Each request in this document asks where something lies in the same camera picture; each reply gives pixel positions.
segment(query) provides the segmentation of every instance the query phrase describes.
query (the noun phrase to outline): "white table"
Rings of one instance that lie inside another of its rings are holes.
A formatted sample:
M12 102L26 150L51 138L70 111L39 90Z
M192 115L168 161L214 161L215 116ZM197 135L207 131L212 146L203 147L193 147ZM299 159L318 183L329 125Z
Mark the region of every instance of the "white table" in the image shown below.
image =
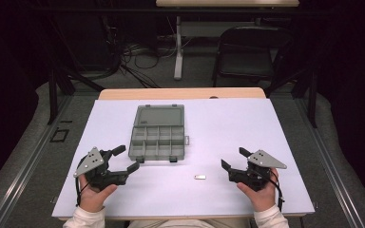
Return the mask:
M270 100L226 98L96 101L52 215L59 219L72 216L76 203L72 175L93 146L109 150L125 144L128 149L138 105L170 104L184 105L185 135L190 139L185 159L142 164L107 199L108 219L252 217L250 200L221 168L221 159L233 168L246 168L239 147L252 152L263 149L288 166L279 170L285 216L315 212ZM133 163L127 149L109 161L110 171L125 170ZM195 175L206 179L195 180Z
M158 7L165 8L295 8L298 0L157 0ZM219 37L232 27L251 26L249 22L182 22L177 16L177 57L174 70L174 79L180 80L183 76L183 48L182 36Z

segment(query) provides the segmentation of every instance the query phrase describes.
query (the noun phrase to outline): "black chair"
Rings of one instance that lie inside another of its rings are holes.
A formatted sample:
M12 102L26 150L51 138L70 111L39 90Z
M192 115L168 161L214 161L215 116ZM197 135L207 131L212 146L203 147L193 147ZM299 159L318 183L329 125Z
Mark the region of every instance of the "black chair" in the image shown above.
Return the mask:
M218 76L247 78L257 82L267 80L272 84L292 43L292 34L286 28L228 29L221 35L219 41L212 75L213 87L216 87Z

